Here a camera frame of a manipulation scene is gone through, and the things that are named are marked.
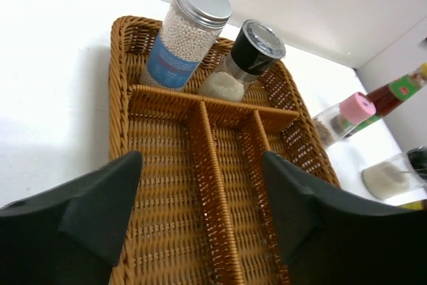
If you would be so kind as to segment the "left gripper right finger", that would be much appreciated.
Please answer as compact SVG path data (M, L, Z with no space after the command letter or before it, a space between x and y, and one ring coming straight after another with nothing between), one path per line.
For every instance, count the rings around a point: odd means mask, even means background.
M425 284L426 212L337 188L275 152L262 175L292 284Z

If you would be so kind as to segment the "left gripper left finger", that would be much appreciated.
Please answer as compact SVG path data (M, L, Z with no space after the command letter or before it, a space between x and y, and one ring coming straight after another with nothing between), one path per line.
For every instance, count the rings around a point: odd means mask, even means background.
M108 284L119 262L143 156L1 208L2 284Z

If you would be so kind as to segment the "white bottle black cap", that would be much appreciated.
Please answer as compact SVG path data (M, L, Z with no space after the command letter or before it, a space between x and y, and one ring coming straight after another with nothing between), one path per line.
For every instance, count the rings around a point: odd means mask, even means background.
M426 187L426 147L414 148L366 168L361 173L366 189L377 199Z

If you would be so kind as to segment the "small brown-capped yellow bottle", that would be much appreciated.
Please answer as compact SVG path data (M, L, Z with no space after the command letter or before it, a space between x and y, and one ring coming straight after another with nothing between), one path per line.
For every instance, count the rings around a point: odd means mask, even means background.
M427 200L418 200L415 202L410 202L407 204L400 205L401 208L406 208L410 210L426 210Z

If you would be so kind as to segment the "pink-capped spice jar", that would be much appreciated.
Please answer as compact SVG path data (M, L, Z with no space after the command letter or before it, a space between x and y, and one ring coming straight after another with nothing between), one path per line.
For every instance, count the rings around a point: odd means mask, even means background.
M368 97L356 92L344 101L321 111L312 121L323 147L328 148L375 113L376 107Z

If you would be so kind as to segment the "red sauce bottle yellow cap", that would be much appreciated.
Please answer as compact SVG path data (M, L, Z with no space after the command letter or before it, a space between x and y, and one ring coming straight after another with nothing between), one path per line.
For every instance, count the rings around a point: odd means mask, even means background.
M387 116L398 106L418 93L424 86L426 86L426 63L421 64L413 72L407 73L371 91L367 97L375 105L376 113L363 121L360 125L357 125L355 129L345 136L345 138L351 137L355 133L358 133Z

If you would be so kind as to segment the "black-top salt grinder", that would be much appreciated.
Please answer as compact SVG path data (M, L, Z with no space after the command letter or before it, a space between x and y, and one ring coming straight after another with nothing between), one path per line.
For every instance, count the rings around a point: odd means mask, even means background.
M231 51L206 77L197 93L241 102L257 78L286 55L284 42L267 25L244 21Z

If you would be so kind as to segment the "tall jar silver lid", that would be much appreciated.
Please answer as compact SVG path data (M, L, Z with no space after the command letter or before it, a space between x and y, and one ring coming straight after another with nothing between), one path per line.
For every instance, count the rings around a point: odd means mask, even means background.
M173 0L139 83L181 91L231 15L228 0Z

